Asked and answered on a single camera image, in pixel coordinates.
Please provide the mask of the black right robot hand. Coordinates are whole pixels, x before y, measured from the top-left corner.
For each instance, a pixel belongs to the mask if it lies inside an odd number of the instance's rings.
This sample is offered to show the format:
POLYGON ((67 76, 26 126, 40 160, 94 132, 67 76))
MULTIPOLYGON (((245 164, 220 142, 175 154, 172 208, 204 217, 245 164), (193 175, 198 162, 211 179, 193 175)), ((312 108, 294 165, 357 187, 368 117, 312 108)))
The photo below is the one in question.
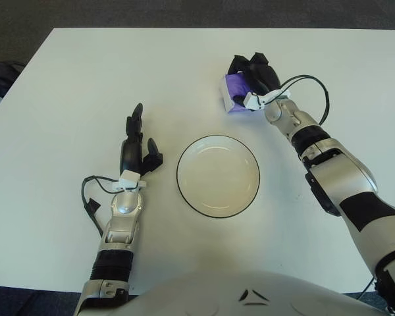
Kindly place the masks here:
POLYGON ((226 87, 235 106, 244 108, 249 92, 256 95, 280 88, 280 80, 263 53, 256 52, 251 59, 235 55, 225 76, 226 87))

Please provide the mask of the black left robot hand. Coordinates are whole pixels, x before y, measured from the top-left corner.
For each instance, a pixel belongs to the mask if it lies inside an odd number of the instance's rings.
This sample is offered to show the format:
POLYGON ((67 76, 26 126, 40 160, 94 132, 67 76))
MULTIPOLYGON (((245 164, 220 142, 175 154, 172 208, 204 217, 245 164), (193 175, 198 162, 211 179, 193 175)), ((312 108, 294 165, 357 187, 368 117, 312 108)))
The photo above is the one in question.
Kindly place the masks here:
POLYGON ((153 138, 148 139, 148 154, 143 156, 142 113, 143 105, 138 103, 132 114, 126 118, 126 139, 122 142, 120 152, 120 174, 132 171, 143 176, 163 164, 163 154, 153 138))

